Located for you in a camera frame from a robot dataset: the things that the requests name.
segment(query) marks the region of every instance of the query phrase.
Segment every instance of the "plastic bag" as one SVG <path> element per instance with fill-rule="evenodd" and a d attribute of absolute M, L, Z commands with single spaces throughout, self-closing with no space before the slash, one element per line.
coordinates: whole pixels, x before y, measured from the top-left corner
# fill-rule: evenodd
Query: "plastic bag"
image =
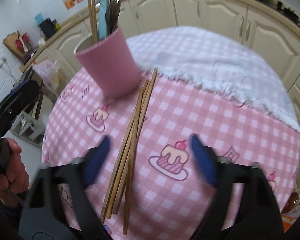
<path fill-rule="evenodd" d="M 42 78 L 43 83 L 54 91 L 59 87 L 57 61 L 44 60 L 33 67 L 33 70 Z"/>

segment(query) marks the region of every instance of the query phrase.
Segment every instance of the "power cord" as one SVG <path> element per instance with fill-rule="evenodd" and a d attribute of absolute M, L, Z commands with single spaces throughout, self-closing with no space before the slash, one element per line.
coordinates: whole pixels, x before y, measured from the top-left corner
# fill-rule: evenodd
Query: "power cord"
<path fill-rule="evenodd" d="M 10 66 L 9 66 L 8 59 L 7 59 L 6 56 L 3 56 L 3 57 L 2 57 L 2 61 L 7 65 L 8 69 L 9 69 L 8 75 L 11 76 L 11 91 L 12 91 L 14 82 L 16 82 L 17 79 L 13 77 L 13 72 L 12 72 Z"/>

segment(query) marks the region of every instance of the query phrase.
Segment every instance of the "cabinet handle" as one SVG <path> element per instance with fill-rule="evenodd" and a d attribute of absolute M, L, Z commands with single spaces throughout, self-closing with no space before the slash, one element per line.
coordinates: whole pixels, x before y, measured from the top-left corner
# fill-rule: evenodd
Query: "cabinet handle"
<path fill-rule="evenodd" d="M 200 6 L 199 6 L 199 2 L 197 2 L 197 13 L 198 13 L 198 17 L 200 17 Z"/>
<path fill-rule="evenodd" d="M 132 6 L 132 9 L 134 10 L 134 13 L 136 15 L 136 19 L 138 20 L 139 19 L 139 14 L 138 14 L 137 10 L 134 9 L 134 6 Z"/>
<path fill-rule="evenodd" d="M 250 34 L 250 26 L 251 26 L 251 21 L 248 20 L 248 24 L 247 24 L 247 30 L 246 30 L 246 36 L 245 39 L 246 41 L 249 39 L 249 34 Z"/>
<path fill-rule="evenodd" d="M 242 32 L 243 32 L 243 23 L 244 23 L 244 16 L 241 16 L 241 22 L 240 22 L 240 27 L 239 27 L 239 37 L 242 37 Z"/>

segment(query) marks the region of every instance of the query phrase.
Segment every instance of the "white fluffy cloth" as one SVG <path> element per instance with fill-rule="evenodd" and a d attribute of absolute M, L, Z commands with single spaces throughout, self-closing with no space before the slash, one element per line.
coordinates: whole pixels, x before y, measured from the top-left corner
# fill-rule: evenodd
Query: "white fluffy cloth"
<path fill-rule="evenodd" d="M 279 76 L 257 53 L 197 27 L 174 27 L 127 39 L 137 65 L 220 93 L 281 120 L 300 132 L 293 104 Z"/>

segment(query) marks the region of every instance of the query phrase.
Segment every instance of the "blue gripper pad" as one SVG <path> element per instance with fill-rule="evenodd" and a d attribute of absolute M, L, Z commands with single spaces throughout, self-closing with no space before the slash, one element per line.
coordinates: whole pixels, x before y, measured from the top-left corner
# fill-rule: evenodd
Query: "blue gripper pad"
<path fill-rule="evenodd" d="M 103 163 L 110 151 L 110 138 L 105 136 L 98 147 L 92 148 L 85 156 L 83 184 L 87 187 L 95 183 Z"/>
<path fill-rule="evenodd" d="M 195 134 L 190 136 L 190 142 L 201 175 L 210 185 L 217 187 L 218 160 L 216 154 L 211 147 L 202 145 L 198 136 Z"/>

